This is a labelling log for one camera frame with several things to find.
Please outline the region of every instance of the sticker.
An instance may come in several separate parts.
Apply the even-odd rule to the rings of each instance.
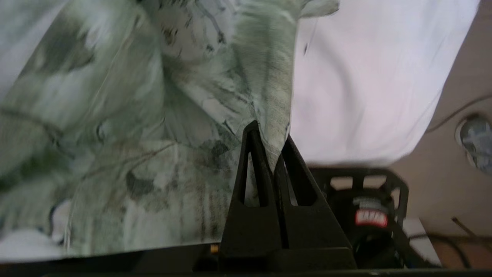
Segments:
[[[355,225],[374,225],[384,228],[388,226],[388,217],[375,209],[360,209],[355,213]]]

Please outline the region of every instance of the red label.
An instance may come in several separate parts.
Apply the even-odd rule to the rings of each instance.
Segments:
[[[355,225],[374,225],[384,228],[388,225],[388,217],[379,210],[360,209],[355,213]]]

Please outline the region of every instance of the white fabric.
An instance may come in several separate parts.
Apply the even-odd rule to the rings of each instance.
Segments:
[[[478,2],[342,0],[336,14],[302,20],[291,136],[304,160],[383,166],[410,153]]]

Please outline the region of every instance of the black cable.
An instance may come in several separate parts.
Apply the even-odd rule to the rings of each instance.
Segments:
[[[443,120],[441,120],[441,122],[439,122],[438,124],[434,125],[433,127],[427,128],[427,130],[425,131],[425,134],[432,133],[435,130],[441,128],[442,125],[446,124],[449,120],[451,120],[453,117],[455,117],[457,114],[459,114],[460,112],[462,112],[464,109],[470,107],[471,105],[474,105],[476,103],[479,103],[481,101],[488,100],[488,99],[491,99],[491,98],[492,98],[492,94],[488,94],[488,95],[484,95],[484,96],[478,97],[478,98],[476,98],[476,99],[474,99],[474,100],[466,103],[465,105],[463,105],[459,109],[455,110],[450,115],[446,116],[446,118],[444,118]]]
[[[413,235],[408,238],[409,241],[415,240],[415,239],[422,239],[422,238],[429,238],[432,240],[436,241],[441,241],[445,242],[447,245],[451,246],[456,253],[460,256],[461,262],[463,263],[463,266],[465,268],[471,268],[470,261],[466,254],[461,250],[461,248],[450,238],[441,236],[441,235],[435,235],[435,234],[419,234],[419,235]]]

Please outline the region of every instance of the cloth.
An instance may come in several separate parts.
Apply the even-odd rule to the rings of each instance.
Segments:
[[[342,0],[302,19],[291,136],[314,165],[387,166],[431,121],[478,0]]]
[[[258,121],[272,169],[289,133],[298,19],[338,8],[3,1],[6,52],[57,15],[0,103],[1,234],[53,236],[52,210],[71,200],[67,256],[219,241],[243,128]]]

